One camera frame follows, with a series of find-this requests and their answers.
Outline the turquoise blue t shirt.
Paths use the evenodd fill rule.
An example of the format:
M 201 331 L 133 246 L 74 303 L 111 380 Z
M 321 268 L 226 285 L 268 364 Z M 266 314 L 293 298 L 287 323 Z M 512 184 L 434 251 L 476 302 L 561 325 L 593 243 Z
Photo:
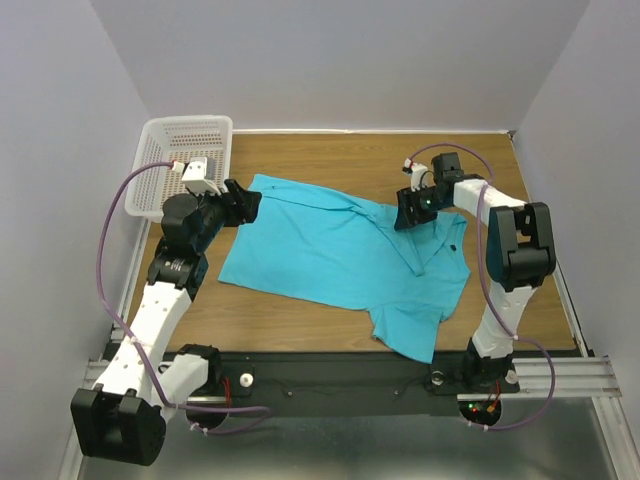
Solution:
M 391 205 L 261 174 L 250 188 L 262 196 L 258 215 L 239 228 L 219 281 L 364 310 L 374 338 L 432 362 L 470 275 L 462 215 L 397 231 Z

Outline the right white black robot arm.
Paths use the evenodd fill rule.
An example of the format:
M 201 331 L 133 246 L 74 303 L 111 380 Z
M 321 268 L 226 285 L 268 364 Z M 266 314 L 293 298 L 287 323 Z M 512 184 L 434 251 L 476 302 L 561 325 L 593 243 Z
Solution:
M 429 166 L 405 159 L 408 187 L 396 194 L 395 229 L 407 230 L 456 207 L 477 222 L 481 288 L 486 300 L 482 319 L 469 340 L 457 379 L 468 389 L 513 380 L 518 328 L 536 290 L 556 268 L 549 208 L 497 190 L 490 180 L 463 170 L 455 152 L 435 156 Z

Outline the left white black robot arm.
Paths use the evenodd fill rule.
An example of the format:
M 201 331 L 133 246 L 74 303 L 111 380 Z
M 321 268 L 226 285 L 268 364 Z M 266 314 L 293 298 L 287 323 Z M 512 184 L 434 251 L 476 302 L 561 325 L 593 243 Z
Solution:
M 168 422 L 178 411 L 226 415 L 228 407 L 199 407 L 188 397 L 221 381 L 220 354 L 187 345 L 159 369 L 169 340 L 208 270 L 206 251 L 223 227 L 256 220 L 261 195 L 228 179 L 222 192 L 204 190 L 165 201 L 161 228 L 141 304 L 115 356 L 89 389 L 79 389 L 71 414 L 81 451 L 89 457 L 142 466 L 158 457 Z

